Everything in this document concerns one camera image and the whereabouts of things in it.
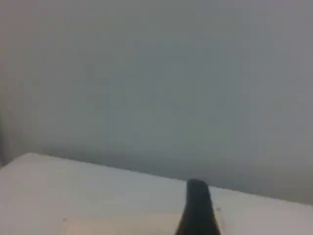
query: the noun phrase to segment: table surface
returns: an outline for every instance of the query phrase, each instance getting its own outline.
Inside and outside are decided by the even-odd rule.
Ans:
[[[313,208],[210,187],[226,235],[311,234]],[[0,234],[60,235],[63,219],[181,213],[185,182],[26,154],[0,170]]]

